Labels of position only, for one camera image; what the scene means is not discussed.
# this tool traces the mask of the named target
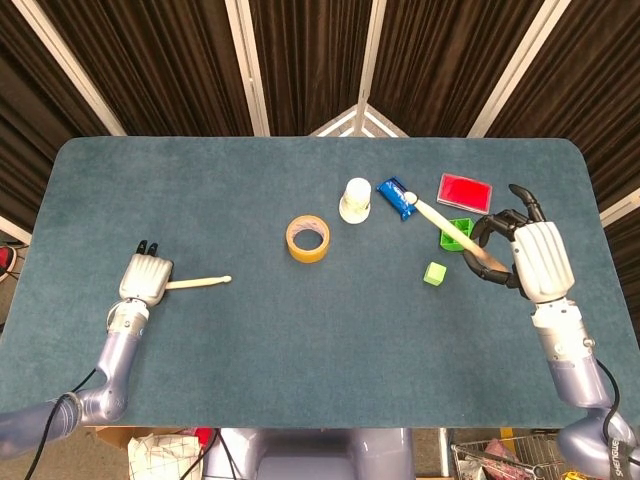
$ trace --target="wooden stick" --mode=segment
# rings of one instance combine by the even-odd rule
[[[418,211],[424,215],[427,220],[462,245],[465,250],[469,250],[473,253],[485,266],[501,272],[509,271],[509,269],[502,265],[502,263],[500,263],[493,255],[458,230],[449,220],[438,213],[438,211],[434,210],[422,200],[419,200],[415,193],[405,192],[404,198],[410,204],[415,205],[416,209],[418,209]]]
[[[218,285],[219,283],[229,283],[230,281],[231,277],[229,275],[225,275],[224,277],[194,278],[193,280],[169,282],[165,289],[175,290],[178,288],[208,287],[210,285]]]

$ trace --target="brown curtain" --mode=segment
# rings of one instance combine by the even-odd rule
[[[640,208],[609,225],[605,233],[640,344]]]
[[[271,135],[308,135],[358,101],[371,0],[250,0]]]
[[[224,0],[39,0],[130,135],[252,135]]]
[[[488,136],[566,137],[601,210],[640,187],[640,2],[571,2]]]
[[[369,103],[409,136],[466,136],[542,0],[388,0]]]
[[[60,147],[108,132],[11,2],[0,52],[0,215],[31,230]]]

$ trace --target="cardboard box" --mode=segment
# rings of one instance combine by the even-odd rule
[[[170,435],[181,432],[184,427],[95,427],[95,429],[96,436],[103,442],[121,450],[127,450],[129,440],[132,438],[146,437],[151,433],[154,435]]]

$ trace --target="green container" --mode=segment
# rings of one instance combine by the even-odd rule
[[[471,235],[471,230],[473,230],[473,220],[470,218],[454,218],[449,221],[467,237]],[[440,231],[440,246],[448,252],[462,252],[464,250],[462,245],[443,231]]]

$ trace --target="black cable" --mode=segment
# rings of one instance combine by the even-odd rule
[[[229,468],[231,468],[231,475],[233,476],[233,480],[238,480],[236,477],[236,469],[234,467],[236,462],[233,461],[233,457],[231,456],[229,447],[227,447],[227,442],[224,441],[224,437],[222,436],[222,434],[220,434],[220,441],[222,442],[222,447],[227,454],[227,460],[229,460]]]
[[[611,423],[611,419],[618,411],[618,407],[620,406],[620,388],[618,388],[618,382],[613,378],[613,374],[609,371],[609,369],[602,363],[600,360],[596,359],[598,362],[598,366],[602,369],[607,377],[609,377],[609,381],[611,382],[611,386],[613,387],[613,405],[611,405],[611,410],[607,413],[607,416],[604,417],[604,423],[602,424],[602,434],[604,438],[607,440],[607,444],[609,443],[609,424]],[[629,462],[640,466],[640,461],[635,458],[628,457]]]
[[[196,468],[196,465],[198,463],[200,463],[200,461],[205,457],[205,455],[207,453],[209,453],[209,450],[211,450],[211,447],[213,447],[216,443],[216,440],[218,439],[218,437],[220,436],[220,429],[216,428],[215,429],[215,434],[213,435],[213,438],[211,439],[211,442],[209,443],[209,445],[207,445],[207,448],[205,448],[202,453],[200,453],[200,455],[198,455],[198,458],[196,458],[195,462],[193,462],[191,464],[191,466],[189,467],[189,469],[184,472],[182,474],[182,476],[180,477],[180,480],[185,480],[185,478],[187,478],[187,475],[189,475],[189,473],[191,473],[191,470],[193,470],[194,468]]]
[[[80,382],[78,386],[71,391],[75,393],[78,390],[80,390],[84,386],[84,384],[89,381],[89,379],[93,376],[94,373],[96,373],[95,368],[91,370],[91,373],[89,373],[89,375],[87,375],[84,378],[84,380],[82,380],[82,382]],[[29,471],[25,475],[24,480],[29,480],[33,475],[33,472],[36,471],[36,467],[38,466],[38,461],[40,461],[40,456],[42,455],[42,452],[44,450],[44,445],[47,443],[47,436],[49,435],[49,428],[51,428],[51,424],[53,423],[53,418],[56,416],[56,413],[58,413],[58,410],[60,409],[62,402],[64,402],[66,398],[71,398],[71,395],[69,395],[68,393],[64,393],[60,395],[58,400],[56,400],[56,403],[53,405],[53,408],[51,409],[51,413],[49,414],[49,418],[47,419],[47,423],[44,426],[44,433],[42,434],[42,438],[40,439],[38,450],[36,451],[36,455],[33,457],[33,460],[31,461],[31,466],[29,467]]]

